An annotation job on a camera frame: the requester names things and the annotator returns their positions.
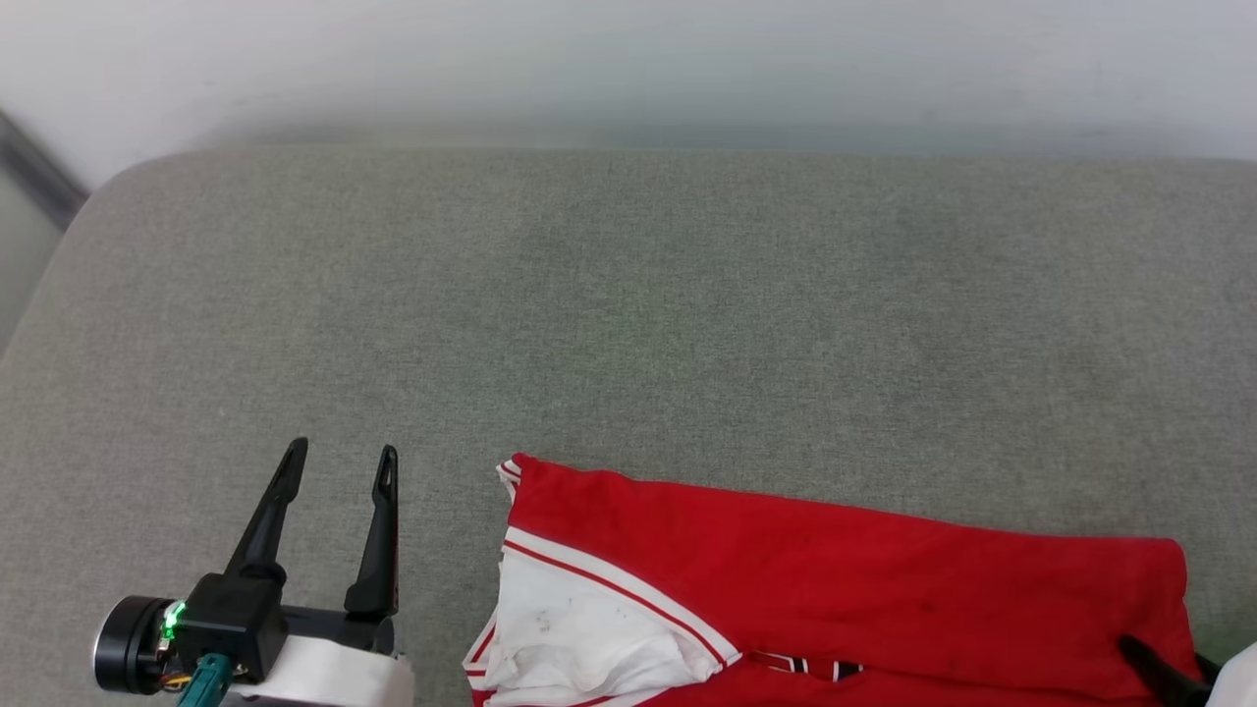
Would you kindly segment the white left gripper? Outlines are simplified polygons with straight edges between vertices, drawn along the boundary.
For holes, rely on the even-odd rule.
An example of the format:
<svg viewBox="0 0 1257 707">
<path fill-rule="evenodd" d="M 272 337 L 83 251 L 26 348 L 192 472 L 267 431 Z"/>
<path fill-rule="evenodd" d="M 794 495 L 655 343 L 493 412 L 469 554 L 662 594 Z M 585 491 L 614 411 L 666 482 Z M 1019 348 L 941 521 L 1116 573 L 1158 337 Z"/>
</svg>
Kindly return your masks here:
<svg viewBox="0 0 1257 707">
<path fill-rule="evenodd" d="M 305 455 L 308 438 L 293 439 L 226 565 L 228 576 L 287 582 L 277 554 Z M 289 637 L 266 681 L 246 681 L 246 671 L 238 667 L 229 687 L 194 693 L 196 665 L 175 642 L 184 600 L 127 596 L 106 616 L 91 650 L 97 686 L 106 692 L 173 694 L 180 706 L 412 704 L 414 669 L 396 647 L 390 619 L 398 608 L 397 478 L 397 452 L 383 447 L 360 570 L 343 601 L 349 615 L 283 608 Z"/>
</svg>

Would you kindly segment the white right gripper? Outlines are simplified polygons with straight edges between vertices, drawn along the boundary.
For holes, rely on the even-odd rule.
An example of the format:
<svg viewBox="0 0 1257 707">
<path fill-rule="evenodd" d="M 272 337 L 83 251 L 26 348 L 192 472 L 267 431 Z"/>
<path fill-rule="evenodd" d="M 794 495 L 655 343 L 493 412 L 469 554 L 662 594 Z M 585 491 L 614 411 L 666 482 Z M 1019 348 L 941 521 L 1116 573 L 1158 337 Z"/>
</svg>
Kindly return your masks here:
<svg viewBox="0 0 1257 707">
<path fill-rule="evenodd" d="M 1134 635 L 1119 638 L 1123 660 L 1161 706 L 1256 707 L 1257 644 L 1226 660 L 1214 681 L 1214 662 L 1195 654 L 1200 679 L 1192 679 L 1145 642 Z"/>
</svg>

